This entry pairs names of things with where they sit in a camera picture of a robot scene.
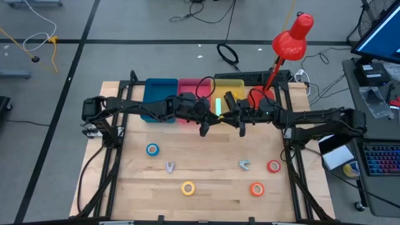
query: gray floor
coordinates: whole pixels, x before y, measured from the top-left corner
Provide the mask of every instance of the gray floor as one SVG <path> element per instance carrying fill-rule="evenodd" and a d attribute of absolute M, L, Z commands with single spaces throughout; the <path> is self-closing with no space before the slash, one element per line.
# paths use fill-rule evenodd
<path fill-rule="evenodd" d="M 63 7 L 38 8 L 38 13 L 57 24 L 61 39 L 79 39 L 93 5 L 93 0 L 68 0 Z M 202 18 L 213 20 L 223 15 L 231 1 L 205 3 Z M 230 39 L 273 39 L 282 29 L 291 1 L 239 0 L 236 5 Z M 306 11 L 315 17 L 307 37 L 310 41 L 343 41 L 355 25 L 359 1 L 299 0 L 294 12 Z M 186 14 L 189 4 L 182 1 L 102 0 L 89 33 L 89 39 L 223 39 L 228 20 L 204 24 L 188 19 L 170 23 L 171 16 Z M 0 4 L 0 26 L 14 38 L 26 38 L 51 25 L 28 9 L 11 9 Z M 10 119 L 23 119 L 49 124 L 69 71 L 77 44 L 59 44 L 56 62 L 60 73 L 44 70 L 13 44 L 0 44 L 0 68 L 29 69 L 32 79 L 0 80 L 0 95 L 10 96 L 14 109 Z M 242 71 L 267 70 L 274 53 L 269 45 L 232 45 L 239 54 Z M 309 46 L 307 54 L 316 54 L 330 46 Z M 53 46 L 45 44 L 34 54 L 51 65 Z M 343 74 L 341 61 L 349 51 L 327 50 L 328 65 L 318 57 L 307 59 L 304 67 L 311 82 L 319 87 Z M 300 62 L 287 62 L 284 69 L 296 72 Z M 215 73 L 234 72 L 221 60 L 215 45 L 117 45 L 87 44 L 77 66 L 65 106 L 62 110 L 42 173 L 27 211 L 25 222 L 67 218 L 71 208 L 87 139 L 81 134 L 81 107 L 85 98 L 99 93 L 103 81 L 127 79 L 134 69 L 140 79 L 201 78 Z M 347 87 L 345 79 L 332 88 L 332 93 Z M 310 100 L 315 97 L 312 89 Z M 353 107 L 349 92 L 322 99 L 312 109 Z M 0 130 L 0 224 L 12 223 L 46 135 L 46 127 L 4 123 Z M 353 202 L 358 191 L 334 177 L 327 176 L 336 217 L 344 222 L 396 224 L 400 220 L 374 217 L 366 210 L 357 212 Z"/>

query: keyboard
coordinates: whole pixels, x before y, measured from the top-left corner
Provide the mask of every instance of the keyboard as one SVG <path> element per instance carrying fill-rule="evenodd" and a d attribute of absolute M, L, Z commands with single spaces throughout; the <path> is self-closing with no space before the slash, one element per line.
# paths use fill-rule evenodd
<path fill-rule="evenodd" d="M 400 142 L 365 142 L 362 150 L 370 176 L 400 176 Z"/>

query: white paper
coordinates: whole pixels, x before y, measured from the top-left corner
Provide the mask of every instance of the white paper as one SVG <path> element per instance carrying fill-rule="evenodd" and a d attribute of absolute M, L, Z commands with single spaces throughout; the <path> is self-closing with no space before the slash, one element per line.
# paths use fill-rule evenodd
<path fill-rule="evenodd" d="M 321 142 L 325 139 L 328 139 L 332 137 L 333 135 L 326 136 L 319 140 L 318 142 Z M 331 152 L 328 152 L 323 155 L 325 166 L 329 169 L 332 170 L 343 163 L 354 159 L 353 154 L 351 154 L 350 150 L 346 147 L 346 145 L 343 145 L 341 147 L 338 147 L 337 149 L 332 150 Z"/>

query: monitor screen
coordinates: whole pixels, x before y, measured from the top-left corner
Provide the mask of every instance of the monitor screen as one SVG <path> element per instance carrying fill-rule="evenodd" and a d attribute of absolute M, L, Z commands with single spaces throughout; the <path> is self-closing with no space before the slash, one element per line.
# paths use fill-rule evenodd
<path fill-rule="evenodd" d="M 393 3 L 352 53 L 400 64 L 400 1 Z"/>

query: blue bin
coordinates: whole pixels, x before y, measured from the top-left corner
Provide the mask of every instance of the blue bin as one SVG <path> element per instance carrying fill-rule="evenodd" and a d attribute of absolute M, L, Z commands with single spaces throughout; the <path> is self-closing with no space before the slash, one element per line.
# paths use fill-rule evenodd
<path fill-rule="evenodd" d="M 146 80 L 143 102 L 153 103 L 155 101 L 162 101 L 170 95 L 176 95 L 177 92 L 178 92 L 177 79 L 149 78 Z M 140 116 L 140 117 L 147 123 L 158 123 L 158 121 L 156 121 L 150 116 Z M 175 118 L 166 121 L 166 123 L 174 123 L 174 122 Z"/>

